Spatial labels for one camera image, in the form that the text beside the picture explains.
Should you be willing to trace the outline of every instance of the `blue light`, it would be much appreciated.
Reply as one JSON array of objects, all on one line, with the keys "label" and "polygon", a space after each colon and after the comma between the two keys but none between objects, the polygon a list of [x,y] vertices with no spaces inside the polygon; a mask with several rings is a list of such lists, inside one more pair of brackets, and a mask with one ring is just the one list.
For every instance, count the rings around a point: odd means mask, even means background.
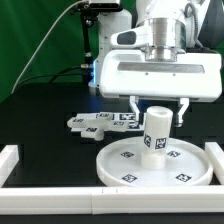
[{"label": "blue light", "polygon": [[93,83],[96,83],[96,61],[93,62]]}]

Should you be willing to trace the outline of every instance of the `white circular tray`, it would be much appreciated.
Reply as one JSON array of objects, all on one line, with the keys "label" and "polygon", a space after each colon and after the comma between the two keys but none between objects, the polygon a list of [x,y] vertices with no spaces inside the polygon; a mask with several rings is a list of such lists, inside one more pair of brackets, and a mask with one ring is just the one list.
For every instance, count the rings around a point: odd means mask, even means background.
[{"label": "white circular tray", "polygon": [[169,138],[166,166],[152,171],[141,166],[143,137],[114,142],[97,156],[97,174],[107,186],[208,185],[213,167],[204,150]]}]

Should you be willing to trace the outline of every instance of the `black tabletop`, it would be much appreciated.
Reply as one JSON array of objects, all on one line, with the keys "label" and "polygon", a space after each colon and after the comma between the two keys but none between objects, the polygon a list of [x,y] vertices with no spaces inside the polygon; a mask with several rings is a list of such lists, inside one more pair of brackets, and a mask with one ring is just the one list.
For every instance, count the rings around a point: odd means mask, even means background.
[{"label": "black tabletop", "polygon": [[[5,182],[13,187],[103,186],[96,174],[96,156],[109,143],[142,135],[107,132],[103,141],[71,133],[67,121],[77,113],[131,112],[128,99],[105,99],[81,84],[29,84],[0,105],[0,144],[19,145],[20,161]],[[140,101],[177,112],[176,102]],[[171,137],[204,148],[205,142],[224,144],[224,98],[191,103],[184,126],[172,127]],[[0,216],[0,223],[223,223],[224,214],[123,214]]]}]

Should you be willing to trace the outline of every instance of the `metal screw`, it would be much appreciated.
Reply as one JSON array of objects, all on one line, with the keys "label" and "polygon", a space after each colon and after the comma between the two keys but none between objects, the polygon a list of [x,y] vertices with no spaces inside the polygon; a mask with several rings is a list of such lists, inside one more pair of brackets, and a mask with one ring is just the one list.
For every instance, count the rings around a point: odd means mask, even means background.
[{"label": "metal screw", "polygon": [[84,5],[84,9],[88,9],[89,8],[89,5]]},{"label": "metal screw", "polygon": [[91,52],[87,52],[87,53],[85,54],[85,56],[86,56],[86,57],[91,57],[92,54],[91,54]]},{"label": "metal screw", "polygon": [[93,23],[90,20],[86,20],[86,25],[91,26]]}]

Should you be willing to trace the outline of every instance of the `white cylindrical block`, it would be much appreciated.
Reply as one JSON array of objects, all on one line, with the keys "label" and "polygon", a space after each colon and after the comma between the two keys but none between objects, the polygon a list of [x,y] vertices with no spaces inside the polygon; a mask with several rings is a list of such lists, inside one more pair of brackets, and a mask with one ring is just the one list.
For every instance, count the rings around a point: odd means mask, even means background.
[{"label": "white cylindrical block", "polygon": [[142,166],[146,169],[160,170],[166,164],[166,147],[168,144],[173,112],[165,107],[147,109]]}]

